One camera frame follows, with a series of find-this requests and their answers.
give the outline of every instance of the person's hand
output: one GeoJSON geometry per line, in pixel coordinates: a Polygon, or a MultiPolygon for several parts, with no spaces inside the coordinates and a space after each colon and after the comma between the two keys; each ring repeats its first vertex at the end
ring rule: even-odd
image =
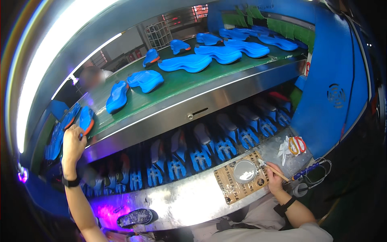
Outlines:
{"type": "Polygon", "coordinates": [[[75,168],[87,143],[86,136],[82,136],[82,139],[79,140],[79,135],[83,133],[84,130],[76,124],[73,124],[65,131],[63,137],[62,169],[63,175],[67,180],[75,180],[77,178],[75,168]]]}
{"type": "MultiPolygon", "coordinates": [[[[281,171],[280,167],[272,162],[266,162],[268,166],[271,166],[273,169],[276,169],[277,171],[281,172],[283,175],[284,173],[281,171]]],[[[269,167],[266,168],[267,176],[269,177],[269,189],[273,195],[276,193],[282,191],[282,183],[283,179],[275,174],[269,167]]]]}

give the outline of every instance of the green conveyor belt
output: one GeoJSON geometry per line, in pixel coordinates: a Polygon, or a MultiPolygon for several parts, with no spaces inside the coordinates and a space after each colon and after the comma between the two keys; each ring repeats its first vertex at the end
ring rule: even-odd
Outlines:
{"type": "MultiPolygon", "coordinates": [[[[256,37],[250,37],[247,41],[266,45],[260,42],[256,37]]],[[[190,51],[181,55],[173,55],[171,48],[167,47],[159,51],[160,59],[165,60],[176,56],[194,54],[195,52],[193,49],[195,44],[197,44],[196,38],[186,40],[186,42],[191,46],[190,51]]],[[[242,59],[240,61],[229,65],[221,65],[213,59],[211,64],[206,69],[195,74],[188,73],[185,70],[165,72],[158,67],[157,63],[148,68],[143,68],[142,62],[144,59],[126,66],[125,68],[115,72],[113,75],[108,77],[106,83],[103,86],[98,87],[96,90],[86,94],[81,100],[79,100],[79,104],[82,107],[89,105],[89,107],[92,108],[95,112],[95,125],[88,136],[92,137],[113,126],[119,121],[137,112],[140,112],[141,110],[144,110],[158,102],[217,78],[240,72],[242,70],[246,70],[248,68],[262,65],[271,61],[282,60],[292,56],[299,56],[302,53],[307,53],[306,50],[300,48],[296,49],[295,51],[284,51],[275,46],[266,46],[268,46],[270,49],[268,56],[253,59],[243,53],[242,59]],[[105,105],[115,81],[126,80],[129,74],[141,70],[155,70],[159,72],[164,78],[164,83],[156,90],[148,94],[143,93],[140,87],[133,88],[132,91],[129,90],[127,93],[128,102],[124,108],[116,114],[108,114],[106,112],[105,105]]]]}

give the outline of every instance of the wire cage cart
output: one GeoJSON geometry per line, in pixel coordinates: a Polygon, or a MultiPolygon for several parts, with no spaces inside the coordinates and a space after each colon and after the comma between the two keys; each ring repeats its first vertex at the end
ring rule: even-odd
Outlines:
{"type": "Polygon", "coordinates": [[[171,31],[168,28],[166,21],[161,21],[156,24],[149,25],[145,28],[145,34],[152,48],[159,50],[173,40],[171,31]]]}

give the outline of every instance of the fire extinguisher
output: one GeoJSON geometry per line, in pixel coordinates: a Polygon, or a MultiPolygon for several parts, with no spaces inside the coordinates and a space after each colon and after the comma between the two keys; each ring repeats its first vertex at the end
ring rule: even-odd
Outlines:
{"type": "Polygon", "coordinates": [[[135,60],[135,58],[134,58],[134,56],[133,56],[132,53],[130,53],[130,54],[128,55],[128,57],[129,57],[130,62],[132,62],[132,61],[135,60]]]}
{"type": "Polygon", "coordinates": [[[138,49],[135,49],[134,52],[136,53],[137,58],[142,57],[142,54],[141,54],[141,52],[138,49]]]}

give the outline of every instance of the fluorescent light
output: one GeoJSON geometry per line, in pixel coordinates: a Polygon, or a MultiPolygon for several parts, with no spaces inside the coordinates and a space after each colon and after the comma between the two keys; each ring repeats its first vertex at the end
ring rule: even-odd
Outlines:
{"type": "Polygon", "coordinates": [[[100,49],[102,49],[103,47],[105,47],[108,43],[112,42],[113,40],[115,40],[116,38],[120,37],[122,35],[122,33],[119,33],[117,34],[116,36],[114,36],[113,38],[111,38],[110,40],[106,41],[105,43],[103,43],[100,47],[98,47],[95,51],[93,51],[90,55],[88,55],[81,63],[79,63],[79,65],[67,76],[67,78],[62,82],[62,84],[59,86],[59,88],[57,89],[57,91],[54,93],[54,95],[52,96],[51,100],[54,99],[54,97],[58,94],[59,90],[63,87],[63,85],[66,83],[67,80],[69,80],[70,78],[73,79],[72,77],[74,76],[74,72],[76,70],[78,70],[82,65],[83,63],[85,63],[88,59],[90,59],[95,53],[97,53],[100,49]]]}
{"type": "Polygon", "coordinates": [[[17,146],[24,152],[28,114],[42,78],[59,51],[88,21],[118,0],[75,0],[52,25],[39,45],[24,80],[16,120],[17,146]]]}

